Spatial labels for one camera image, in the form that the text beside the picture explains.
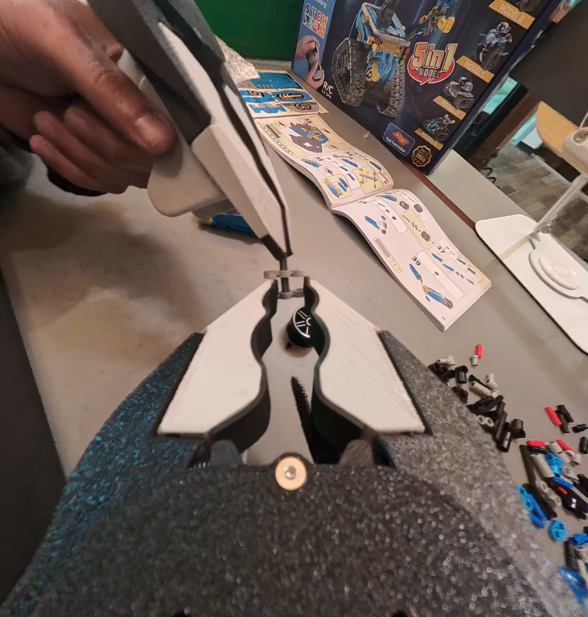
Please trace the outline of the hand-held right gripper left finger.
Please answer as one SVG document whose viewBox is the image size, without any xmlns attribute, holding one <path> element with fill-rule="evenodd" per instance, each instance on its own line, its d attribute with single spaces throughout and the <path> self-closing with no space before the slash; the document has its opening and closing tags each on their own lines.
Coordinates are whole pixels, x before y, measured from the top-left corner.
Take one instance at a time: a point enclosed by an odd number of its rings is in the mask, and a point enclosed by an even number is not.
<svg viewBox="0 0 588 617">
<path fill-rule="evenodd" d="M 278 295 L 278 283 L 266 280 L 192 337 L 194 353 L 164 406 L 158 436 L 205 445 L 228 440 L 238 451 L 259 441 L 270 420 L 262 358 Z"/>
</svg>

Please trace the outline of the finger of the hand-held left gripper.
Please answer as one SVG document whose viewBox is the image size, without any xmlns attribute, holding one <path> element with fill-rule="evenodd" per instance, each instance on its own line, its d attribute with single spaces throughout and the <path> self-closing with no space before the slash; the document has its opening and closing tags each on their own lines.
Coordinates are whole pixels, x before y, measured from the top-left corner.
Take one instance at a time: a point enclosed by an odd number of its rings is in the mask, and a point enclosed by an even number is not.
<svg viewBox="0 0 588 617">
<path fill-rule="evenodd" d="M 190 142 L 191 151 L 249 223 L 249 215 L 243 213 L 243 207 L 249 202 L 240 183 L 242 174 L 237 171 L 241 161 L 235 150 L 238 139 L 223 108 L 223 86 L 236 87 L 228 82 L 228 71 L 221 62 L 217 63 L 216 75 L 211 76 L 178 35 L 163 23 L 159 24 L 159 30 L 167 50 L 173 52 L 176 68 L 180 69 L 190 93 L 208 114 L 207 126 Z"/>
<path fill-rule="evenodd" d="M 239 92 L 228 84 L 223 86 L 223 108 L 238 139 L 235 150 L 241 161 L 237 171 L 242 174 L 240 183 L 249 202 L 243 213 L 249 215 L 252 229 L 274 257 L 290 257 L 290 220 L 285 196 Z"/>
</svg>

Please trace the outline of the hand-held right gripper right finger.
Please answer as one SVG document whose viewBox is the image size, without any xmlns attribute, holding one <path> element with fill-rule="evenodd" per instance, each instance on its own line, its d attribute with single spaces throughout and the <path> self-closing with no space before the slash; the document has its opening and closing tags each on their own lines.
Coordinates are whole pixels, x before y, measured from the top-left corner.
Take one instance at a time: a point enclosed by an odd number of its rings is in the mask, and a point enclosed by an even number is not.
<svg viewBox="0 0 588 617">
<path fill-rule="evenodd" d="M 420 406 L 388 350 L 390 333 L 311 277 L 304 298 L 319 330 L 311 399 L 318 434 L 338 453 L 351 441 L 425 434 Z"/>
</svg>

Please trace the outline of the blue grey brick assembly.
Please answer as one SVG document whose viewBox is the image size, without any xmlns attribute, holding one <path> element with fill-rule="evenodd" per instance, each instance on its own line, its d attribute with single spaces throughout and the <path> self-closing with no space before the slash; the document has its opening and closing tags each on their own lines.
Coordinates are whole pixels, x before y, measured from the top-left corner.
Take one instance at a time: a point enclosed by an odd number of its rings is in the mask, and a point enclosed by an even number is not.
<svg viewBox="0 0 588 617">
<path fill-rule="evenodd" d="M 259 239 L 247 221 L 235 209 L 203 220 L 203 224 L 234 235 Z"/>
</svg>

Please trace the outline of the black spoked wheel rim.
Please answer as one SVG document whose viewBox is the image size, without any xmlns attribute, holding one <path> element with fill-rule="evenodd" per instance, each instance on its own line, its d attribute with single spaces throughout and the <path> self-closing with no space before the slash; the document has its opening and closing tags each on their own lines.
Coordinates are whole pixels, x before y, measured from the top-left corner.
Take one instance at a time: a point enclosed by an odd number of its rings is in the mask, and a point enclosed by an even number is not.
<svg viewBox="0 0 588 617">
<path fill-rule="evenodd" d="M 285 328 L 285 348 L 290 350 L 318 352 L 324 344 L 323 330 L 313 316 L 311 310 L 304 305 L 299 306 L 292 314 Z"/>
</svg>

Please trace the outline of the pile of toy brick parts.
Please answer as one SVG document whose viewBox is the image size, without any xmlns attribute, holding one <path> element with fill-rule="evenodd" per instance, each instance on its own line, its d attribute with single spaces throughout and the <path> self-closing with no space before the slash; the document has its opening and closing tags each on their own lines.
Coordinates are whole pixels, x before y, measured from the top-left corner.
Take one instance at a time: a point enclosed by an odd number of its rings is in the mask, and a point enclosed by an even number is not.
<svg viewBox="0 0 588 617">
<path fill-rule="evenodd" d="M 588 604 L 588 436 L 575 447 L 565 439 L 537 440 L 523 419 L 511 417 L 494 374 L 484 380 L 453 356 L 428 366 L 475 417 L 499 453 L 519 453 L 523 482 L 519 503 L 533 528 L 543 529 L 562 548 L 558 568 L 581 607 Z"/>
</svg>

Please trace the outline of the person's left hand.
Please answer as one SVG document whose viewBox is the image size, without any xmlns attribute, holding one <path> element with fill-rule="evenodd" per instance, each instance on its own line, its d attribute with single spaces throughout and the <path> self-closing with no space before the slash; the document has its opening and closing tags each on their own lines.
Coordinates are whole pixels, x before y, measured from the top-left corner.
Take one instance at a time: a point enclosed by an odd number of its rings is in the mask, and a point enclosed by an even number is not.
<svg viewBox="0 0 588 617">
<path fill-rule="evenodd" d="M 118 65 L 123 47 L 78 1 L 0 1 L 0 127 L 67 188 L 146 189 L 175 130 Z"/>
</svg>

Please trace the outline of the white paper sheet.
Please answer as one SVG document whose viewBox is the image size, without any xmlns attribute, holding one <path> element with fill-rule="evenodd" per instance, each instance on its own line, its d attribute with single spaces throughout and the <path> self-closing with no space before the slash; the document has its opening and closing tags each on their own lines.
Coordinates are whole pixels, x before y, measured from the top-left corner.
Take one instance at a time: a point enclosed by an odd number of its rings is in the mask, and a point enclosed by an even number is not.
<svg viewBox="0 0 588 617">
<path fill-rule="evenodd" d="M 238 85 L 240 96 L 254 119 L 298 117 L 327 113 L 289 73 L 260 71 Z"/>
</svg>

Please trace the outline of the clear bag of grey parts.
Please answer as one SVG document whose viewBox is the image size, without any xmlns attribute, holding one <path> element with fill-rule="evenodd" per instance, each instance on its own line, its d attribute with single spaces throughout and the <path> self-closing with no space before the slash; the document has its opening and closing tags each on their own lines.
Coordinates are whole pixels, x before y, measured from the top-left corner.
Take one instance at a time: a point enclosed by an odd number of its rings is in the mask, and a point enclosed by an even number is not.
<svg viewBox="0 0 588 617">
<path fill-rule="evenodd" d="M 253 63 L 228 46 L 220 37 L 217 42 L 221 48 L 224 64 L 231 79 L 237 86 L 252 79 L 259 78 L 259 73 Z"/>
</svg>

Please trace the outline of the instruction booklet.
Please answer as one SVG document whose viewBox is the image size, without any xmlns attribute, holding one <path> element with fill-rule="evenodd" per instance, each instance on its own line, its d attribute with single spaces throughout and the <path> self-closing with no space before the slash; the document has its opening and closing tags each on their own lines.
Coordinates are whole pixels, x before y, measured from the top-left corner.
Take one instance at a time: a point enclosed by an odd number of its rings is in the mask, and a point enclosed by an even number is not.
<svg viewBox="0 0 588 617">
<path fill-rule="evenodd" d="M 390 275 L 442 331 L 491 288 L 413 192 L 316 114 L 255 119 L 259 134 L 355 226 Z"/>
</svg>

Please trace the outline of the toy set box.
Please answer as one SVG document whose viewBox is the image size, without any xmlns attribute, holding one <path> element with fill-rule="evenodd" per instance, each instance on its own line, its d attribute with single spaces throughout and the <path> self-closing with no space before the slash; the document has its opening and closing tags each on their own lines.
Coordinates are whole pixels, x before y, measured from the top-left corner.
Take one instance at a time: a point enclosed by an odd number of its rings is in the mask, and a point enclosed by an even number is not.
<svg viewBox="0 0 588 617">
<path fill-rule="evenodd" d="M 302 1 L 291 68 L 432 173 L 559 1 Z"/>
</svg>

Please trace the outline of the black perforated panel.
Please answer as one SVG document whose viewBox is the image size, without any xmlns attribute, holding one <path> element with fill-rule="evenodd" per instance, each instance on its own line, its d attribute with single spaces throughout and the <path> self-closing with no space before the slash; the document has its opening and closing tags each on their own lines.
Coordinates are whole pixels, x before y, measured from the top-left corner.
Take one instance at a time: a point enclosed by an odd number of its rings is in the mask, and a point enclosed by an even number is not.
<svg viewBox="0 0 588 617">
<path fill-rule="evenodd" d="M 0 268 L 0 606 L 40 546 L 64 483 Z"/>
</svg>

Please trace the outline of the white laptop stand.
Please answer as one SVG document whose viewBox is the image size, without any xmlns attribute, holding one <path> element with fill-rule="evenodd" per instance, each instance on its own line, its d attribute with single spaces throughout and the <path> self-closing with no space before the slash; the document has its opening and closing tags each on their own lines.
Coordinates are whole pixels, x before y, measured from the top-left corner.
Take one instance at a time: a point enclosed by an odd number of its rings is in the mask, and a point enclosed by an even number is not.
<svg viewBox="0 0 588 617">
<path fill-rule="evenodd" d="M 514 214 L 479 220 L 475 231 L 520 285 L 588 355 L 588 265 L 552 233 L 552 225 L 588 184 L 588 127 L 563 142 L 584 173 L 571 183 L 540 221 Z"/>
</svg>

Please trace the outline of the wooden board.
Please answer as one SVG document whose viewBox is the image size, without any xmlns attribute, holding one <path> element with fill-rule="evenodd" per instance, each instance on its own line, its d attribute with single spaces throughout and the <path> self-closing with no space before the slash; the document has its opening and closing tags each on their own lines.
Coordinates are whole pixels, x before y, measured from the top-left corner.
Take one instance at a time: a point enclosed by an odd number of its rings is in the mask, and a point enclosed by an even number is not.
<svg viewBox="0 0 588 617">
<path fill-rule="evenodd" d="M 574 133 L 578 126 L 541 101 L 536 112 L 536 129 L 544 145 L 562 157 L 565 139 Z"/>
</svg>

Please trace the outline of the large black panel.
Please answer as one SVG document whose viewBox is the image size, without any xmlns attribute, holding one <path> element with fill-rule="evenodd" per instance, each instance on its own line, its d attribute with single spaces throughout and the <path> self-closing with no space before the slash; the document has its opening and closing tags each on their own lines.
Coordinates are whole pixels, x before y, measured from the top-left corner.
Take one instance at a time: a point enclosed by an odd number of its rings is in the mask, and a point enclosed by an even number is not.
<svg viewBox="0 0 588 617">
<path fill-rule="evenodd" d="M 546 30 L 509 75 L 579 126 L 588 112 L 588 1 Z"/>
</svg>

